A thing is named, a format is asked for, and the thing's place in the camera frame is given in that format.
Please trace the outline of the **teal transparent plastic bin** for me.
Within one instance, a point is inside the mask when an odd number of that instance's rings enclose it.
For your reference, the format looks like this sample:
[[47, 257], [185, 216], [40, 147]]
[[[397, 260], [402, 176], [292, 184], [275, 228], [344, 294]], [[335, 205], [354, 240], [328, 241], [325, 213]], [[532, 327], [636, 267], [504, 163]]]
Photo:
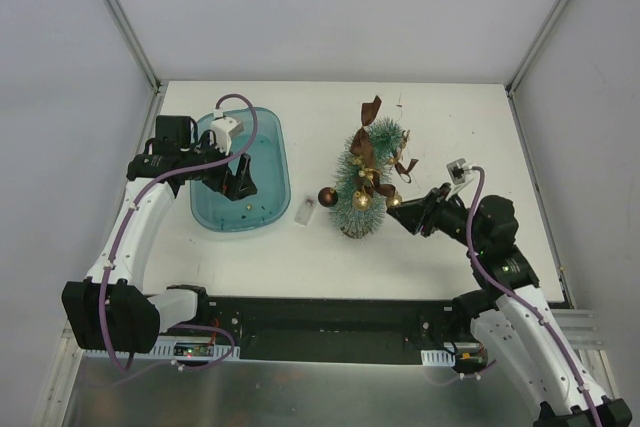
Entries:
[[258, 107], [257, 136], [242, 157], [222, 168], [225, 192], [209, 182], [190, 184], [193, 217], [214, 232], [240, 232], [270, 225], [286, 212], [291, 198], [285, 143], [279, 118]]

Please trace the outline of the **gold ball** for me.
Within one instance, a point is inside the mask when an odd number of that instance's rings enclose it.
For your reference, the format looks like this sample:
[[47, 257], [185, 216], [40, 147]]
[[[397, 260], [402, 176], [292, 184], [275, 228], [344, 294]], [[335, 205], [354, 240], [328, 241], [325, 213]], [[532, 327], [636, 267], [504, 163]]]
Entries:
[[372, 197], [364, 190], [356, 191], [352, 196], [352, 208], [359, 212], [370, 209]]

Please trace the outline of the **gold berry sprig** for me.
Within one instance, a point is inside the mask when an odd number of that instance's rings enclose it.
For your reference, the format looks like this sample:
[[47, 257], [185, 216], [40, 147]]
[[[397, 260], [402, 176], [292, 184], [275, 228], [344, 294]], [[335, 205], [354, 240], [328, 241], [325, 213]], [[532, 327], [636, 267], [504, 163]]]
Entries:
[[[413, 181], [411, 177], [411, 171], [418, 163], [417, 159], [411, 159], [407, 167], [402, 164], [404, 150], [407, 147], [409, 138], [410, 131], [403, 130], [402, 142], [400, 144], [400, 147], [394, 152], [385, 154], [383, 156], [383, 165], [389, 168], [393, 167], [396, 173], [400, 176], [401, 180], [407, 184], [410, 184]], [[349, 152], [351, 154], [352, 164], [359, 166], [362, 171], [364, 171], [365, 169], [373, 170], [376, 166], [374, 146], [371, 141], [369, 132], [365, 127], [361, 127], [354, 134]]]

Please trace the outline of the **small frosted green christmas tree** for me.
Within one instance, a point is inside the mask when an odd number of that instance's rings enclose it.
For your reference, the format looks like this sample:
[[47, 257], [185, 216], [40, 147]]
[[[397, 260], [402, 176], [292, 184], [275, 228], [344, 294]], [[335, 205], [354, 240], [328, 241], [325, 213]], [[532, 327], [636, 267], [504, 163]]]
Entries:
[[396, 173], [406, 183], [417, 161], [403, 163], [409, 132], [398, 121], [385, 117], [373, 121], [361, 131], [368, 135], [373, 160], [367, 162], [362, 153], [352, 149], [357, 135], [345, 141], [345, 149], [338, 157], [335, 174], [337, 203], [329, 208], [334, 227], [351, 239], [362, 239], [376, 232], [382, 225], [387, 200], [399, 196], [391, 192], [391, 175]]

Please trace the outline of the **brown matte ball ornament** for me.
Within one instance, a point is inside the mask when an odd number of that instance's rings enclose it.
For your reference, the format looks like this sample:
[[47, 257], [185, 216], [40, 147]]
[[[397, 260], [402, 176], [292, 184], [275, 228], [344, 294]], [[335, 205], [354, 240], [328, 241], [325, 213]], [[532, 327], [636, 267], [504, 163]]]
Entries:
[[337, 204], [339, 200], [339, 195], [335, 188], [323, 187], [318, 192], [317, 199], [318, 199], [318, 203], [322, 207], [331, 208]]

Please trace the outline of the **brown ribbon bow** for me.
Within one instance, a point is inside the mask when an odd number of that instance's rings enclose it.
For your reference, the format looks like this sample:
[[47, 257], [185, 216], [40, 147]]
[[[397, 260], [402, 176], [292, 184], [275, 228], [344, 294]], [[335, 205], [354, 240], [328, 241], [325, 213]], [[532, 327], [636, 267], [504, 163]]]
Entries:
[[389, 142], [390, 145], [385, 150], [382, 150], [382, 148], [379, 147], [379, 153], [376, 152], [377, 148], [374, 145], [374, 135], [372, 134], [372, 131], [374, 129], [374, 124], [377, 120], [381, 106], [382, 100], [378, 95], [376, 95], [372, 101], [363, 102], [361, 105], [360, 128], [365, 127], [369, 132], [371, 141], [374, 146], [376, 166], [373, 170], [365, 169], [364, 171], [362, 171], [359, 166], [354, 165], [357, 170], [354, 174], [353, 179], [355, 184], [355, 192], [358, 190], [366, 191], [372, 197], [372, 203], [375, 195], [381, 196], [384, 198], [387, 207], [387, 200], [396, 194], [400, 194], [393, 184], [386, 183], [384, 181], [384, 177], [387, 175], [387, 169], [393, 169], [394, 171], [395, 169], [393, 167], [389, 168], [383, 165], [383, 156], [385, 154], [394, 152], [400, 147], [400, 144], [402, 142], [403, 130], [400, 130], [400, 140], [398, 142], [394, 142], [393, 137], [397, 130], [395, 125], [392, 125], [385, 133], [385, 140], [386, 142]]

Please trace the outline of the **gold glitter ball ornament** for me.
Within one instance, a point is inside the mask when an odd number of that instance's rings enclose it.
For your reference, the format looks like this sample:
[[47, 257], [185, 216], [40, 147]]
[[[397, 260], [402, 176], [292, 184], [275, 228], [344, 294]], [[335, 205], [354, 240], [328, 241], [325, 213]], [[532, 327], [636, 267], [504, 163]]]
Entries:
[[387, 200], [387, 207], [388, 208], [394, 208], [399, 206], [402, 203], [402, 198], [400, 195], [396, 194], [393, 197], [389, 198]]

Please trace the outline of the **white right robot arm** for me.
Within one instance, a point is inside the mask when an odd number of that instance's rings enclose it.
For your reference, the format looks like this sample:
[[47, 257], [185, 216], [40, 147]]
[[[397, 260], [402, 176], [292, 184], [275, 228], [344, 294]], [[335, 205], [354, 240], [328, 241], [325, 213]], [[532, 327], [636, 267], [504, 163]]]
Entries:
[[515, 243], [511, 200], [482, 198], [474, 209], [449, 199], [449, 184], [421, 199], [387, 202], [413, 235], [436, 231], [467, 247], [477, 290], [454, 298], [452, 334], [477, 340], [517, 389], [536, 426], [628, 426], [632, 413], [588, 372], [561, 331], [535, 272]]

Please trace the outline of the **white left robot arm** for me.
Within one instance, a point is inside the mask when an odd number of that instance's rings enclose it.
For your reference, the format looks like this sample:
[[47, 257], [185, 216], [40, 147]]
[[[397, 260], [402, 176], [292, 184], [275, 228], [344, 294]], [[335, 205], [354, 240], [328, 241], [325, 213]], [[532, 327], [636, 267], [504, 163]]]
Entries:
[[155, 132], [127, 167], [116, 223], [82, 281], [66, 283], [61, 299], [80, 348], [148, 353], [158, 336], [179, 325], [188, 335], [211, 324], [202, 287], [177, 285], [151, 297], [142, 292], [160, 224], [182, 186], [200, 181], [231, 201], [254, 195], [250, 157], [232, 143], [241, 120], [217, 114], [200, 128], [189, 116], [160, 115]]

